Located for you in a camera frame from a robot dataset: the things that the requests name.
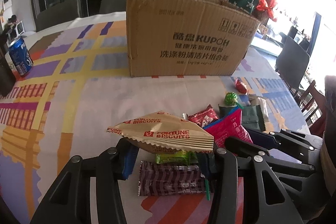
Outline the dark green snack packet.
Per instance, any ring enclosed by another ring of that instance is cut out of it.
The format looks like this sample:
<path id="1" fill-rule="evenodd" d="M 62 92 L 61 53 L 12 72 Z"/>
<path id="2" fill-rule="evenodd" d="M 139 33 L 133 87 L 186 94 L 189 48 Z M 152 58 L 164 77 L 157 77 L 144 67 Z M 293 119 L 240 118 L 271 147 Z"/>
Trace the dark green snack packet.
<path id="1" fill-rule="evenodd" d="M 263 114 L 260 106 L 245 106 L 244 109 L 239 107 L 221 106 L 219 105 L 220 117 L 227 116 L 232 110 L 241 110 L 241 123 L 245 128 L 259 130 L 261 132 L 266 130 Z"/>

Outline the pink red snack bag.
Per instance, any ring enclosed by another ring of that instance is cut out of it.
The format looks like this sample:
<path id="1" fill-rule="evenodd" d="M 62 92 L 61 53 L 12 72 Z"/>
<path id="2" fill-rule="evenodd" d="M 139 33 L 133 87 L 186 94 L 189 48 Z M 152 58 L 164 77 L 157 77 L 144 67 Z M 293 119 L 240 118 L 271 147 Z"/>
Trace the pink red snack bag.
<path id="1" fill-rule="evenodd" d="M 224 143 L 229 137 L 253 143 L 249 133 L 242 126 L 242 111 L 238 109 L 230 111 L 227 116 L 207 125 L 203 129 L 214 137 L 217 147 L 224 148 Z"/>

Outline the green lollipop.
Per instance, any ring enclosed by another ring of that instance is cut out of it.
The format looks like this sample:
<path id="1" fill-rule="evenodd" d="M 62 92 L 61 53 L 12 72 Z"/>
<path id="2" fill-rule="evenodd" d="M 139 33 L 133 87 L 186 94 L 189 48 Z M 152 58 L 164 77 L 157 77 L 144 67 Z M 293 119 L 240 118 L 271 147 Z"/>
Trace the green lollipop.
<path id="1" fill-rule="evenodd" d="M 240 109 L 244 109 L 244 107 L 238 102 L 238 95 L 234 92 L 228 92 L 226 94 L 224 97 L 224 103 L 226 106 L 239 107 Z"/>

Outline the beige Fortune Biscuits packet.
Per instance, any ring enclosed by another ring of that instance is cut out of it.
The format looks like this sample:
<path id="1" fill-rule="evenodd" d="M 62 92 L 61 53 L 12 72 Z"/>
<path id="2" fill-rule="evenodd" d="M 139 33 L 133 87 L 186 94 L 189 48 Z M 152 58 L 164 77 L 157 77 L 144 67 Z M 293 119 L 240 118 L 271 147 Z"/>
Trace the beige Fortune Biscuits packet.
<path id="1" fill-rule="evenodd" d="M 163 111 L 121 122 L 106 131 L 154 154 L 211 153 L 214 148 L 214 137 L 196 123 Z"/>

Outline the green small snack packet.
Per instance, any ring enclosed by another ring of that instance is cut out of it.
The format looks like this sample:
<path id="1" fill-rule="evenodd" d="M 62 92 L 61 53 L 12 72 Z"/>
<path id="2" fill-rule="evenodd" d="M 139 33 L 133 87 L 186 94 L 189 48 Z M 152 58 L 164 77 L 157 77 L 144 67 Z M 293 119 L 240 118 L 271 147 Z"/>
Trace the green small snack packet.
<path id="1" fill-rule="evenodd" d="M 198 159 L 194 152 L 189 151 L 178 151 L 173 154 L 157 154 L 155 155 L 155 162 L 157 164 L 182 164 L 182 165 L 192 165 L 197 164 Z"/>

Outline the white clear snack packet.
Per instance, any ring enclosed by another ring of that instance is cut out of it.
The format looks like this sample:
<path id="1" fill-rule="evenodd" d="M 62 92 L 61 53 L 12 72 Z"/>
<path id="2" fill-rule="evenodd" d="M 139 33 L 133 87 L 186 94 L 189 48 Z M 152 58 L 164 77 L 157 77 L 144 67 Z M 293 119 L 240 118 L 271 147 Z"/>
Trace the white clear snack packet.
<path id="1" fill-rule="evenodd" d="M 269 122 L 269 114 L 266 100 L 256 95 L 248 95 L 248 99 L 251 106 L 257 106 L 257 105 L 260 106 L 261 113 L 264 117 L 264 121 Z"/>

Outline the dark chair right side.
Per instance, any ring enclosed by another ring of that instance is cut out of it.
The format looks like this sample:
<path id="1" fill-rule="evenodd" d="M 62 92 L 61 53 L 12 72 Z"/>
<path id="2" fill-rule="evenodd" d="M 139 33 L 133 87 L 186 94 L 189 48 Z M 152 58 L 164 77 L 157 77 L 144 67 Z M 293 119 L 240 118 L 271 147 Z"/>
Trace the dark chair right side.
<path id="1" fill-rule="evenodd" d="M 287 36 L 284 47 L 276 59 L 276 72 L 288 87 L 298 90 L 309 59 L 307 52 L 290 36 Z"/>

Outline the purple striped snack bar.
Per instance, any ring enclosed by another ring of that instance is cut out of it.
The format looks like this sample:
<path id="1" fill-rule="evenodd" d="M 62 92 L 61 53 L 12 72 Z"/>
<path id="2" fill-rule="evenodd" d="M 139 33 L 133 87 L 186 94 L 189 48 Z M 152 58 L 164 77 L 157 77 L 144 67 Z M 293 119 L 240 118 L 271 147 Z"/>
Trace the purple striped snack bar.
<path id="1" fill-rule="evenodd" d="M 210 194 L 210 183 L 198 165 L 157 164 L 141 161 L 139 196 L 176 196 Z"/>

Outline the red heart snack packet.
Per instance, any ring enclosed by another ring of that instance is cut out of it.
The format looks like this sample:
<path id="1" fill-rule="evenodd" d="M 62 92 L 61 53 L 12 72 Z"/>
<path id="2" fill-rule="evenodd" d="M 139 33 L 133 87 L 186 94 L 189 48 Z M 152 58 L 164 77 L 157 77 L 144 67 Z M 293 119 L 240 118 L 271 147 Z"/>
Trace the red heart snack packet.
<path id="1" fill-rule="evenodd" d="M 201 128 L 217 121 L 219 119 L 214 108 L 208 105 L 204 110 L 188 116 L 188 120 L 196 123 Z"/>

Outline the red wrapped candy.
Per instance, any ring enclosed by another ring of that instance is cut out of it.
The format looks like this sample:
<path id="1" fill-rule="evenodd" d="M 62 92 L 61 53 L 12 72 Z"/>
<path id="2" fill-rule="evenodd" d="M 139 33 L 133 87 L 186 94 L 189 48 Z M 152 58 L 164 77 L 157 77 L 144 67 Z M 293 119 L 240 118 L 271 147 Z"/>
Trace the red wrapped candy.
<path id="1" fill-rule="evenodd" d="M 247 88 L 246 84 L 244 82 L 240 81 L 239 79 L 235 80 L 235 88 L 241 94 L 244 94 L 244 95 L 248 94 L 248 88 Z"/>

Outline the colourful patterned tablecloth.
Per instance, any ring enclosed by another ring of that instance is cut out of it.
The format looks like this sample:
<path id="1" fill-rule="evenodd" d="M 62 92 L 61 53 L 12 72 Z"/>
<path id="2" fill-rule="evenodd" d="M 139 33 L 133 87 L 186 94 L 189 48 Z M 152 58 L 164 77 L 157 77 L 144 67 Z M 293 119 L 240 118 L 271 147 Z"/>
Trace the colourful patterned tablecloth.
<path id="1" fill-rule="evenodd" d="M 309 132 L 286 85 L 253 48 L 231 77 L 132 78 L 121 13 L 76 19 L 25 42 L 34 66 L 1 97 L 1 196 L 20 223 L 29 223 L 71 156 L 116 145 L 108 127 L 158 110 L 181 116 L 218 107 L 235 80 L 266 99 L 268 130 Z"/>

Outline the black mug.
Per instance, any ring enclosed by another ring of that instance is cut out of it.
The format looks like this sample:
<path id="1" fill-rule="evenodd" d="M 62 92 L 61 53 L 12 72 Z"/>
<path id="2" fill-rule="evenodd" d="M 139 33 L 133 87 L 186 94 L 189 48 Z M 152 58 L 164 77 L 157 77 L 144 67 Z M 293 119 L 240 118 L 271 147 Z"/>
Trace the black mug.
<path id="1" fill-rule="evenodd" d="M 13 89 L 16 83 L 15 75 L 10 69 L 6 58 L 1 57 L 1 66 L 0 66 L 0 94 L 5 97 Z"/>

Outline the blue Pepsi can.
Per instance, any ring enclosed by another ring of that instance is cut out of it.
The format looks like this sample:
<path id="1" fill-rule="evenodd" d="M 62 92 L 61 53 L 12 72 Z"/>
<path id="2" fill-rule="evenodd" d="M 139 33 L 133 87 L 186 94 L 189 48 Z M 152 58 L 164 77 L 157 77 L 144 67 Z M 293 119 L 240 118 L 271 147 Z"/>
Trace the blue Pepsi can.
<path id="1" fill-rule="evenodd" d="M 34 62 L 21 36 L 14 39 L 9 46 L 9 55 L 20 76 L 25 76 L 32 69 Z"/>

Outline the brown cardboard box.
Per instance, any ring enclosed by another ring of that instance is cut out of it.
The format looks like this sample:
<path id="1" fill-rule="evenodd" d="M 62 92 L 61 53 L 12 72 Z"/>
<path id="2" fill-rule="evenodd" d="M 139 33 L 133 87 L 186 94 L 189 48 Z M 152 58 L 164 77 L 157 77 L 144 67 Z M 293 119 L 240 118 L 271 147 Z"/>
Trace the brown cardboard box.
<path id="1" fill-rule="evenodd" d="M 130 75 L 230 76 L 259 26 L 224 0 L 126 0 Z"/>

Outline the dark grey dining chair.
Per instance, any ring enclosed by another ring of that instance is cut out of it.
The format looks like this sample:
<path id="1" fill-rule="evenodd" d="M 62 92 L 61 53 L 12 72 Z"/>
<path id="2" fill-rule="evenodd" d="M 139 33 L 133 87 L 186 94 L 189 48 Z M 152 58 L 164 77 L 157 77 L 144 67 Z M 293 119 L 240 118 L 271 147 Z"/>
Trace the dark grey dining chair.
<path id="1" fill-rule="evenodd" d="M 70 22 L 80 16 L 78 0 L 67 0 L 40 12 L 35 21 L 36 32 Z"/>
<path id="2" fill-rule="evenodd" d="M 126 11 L 126 0 L 102 0 L 99 14 Z"/>

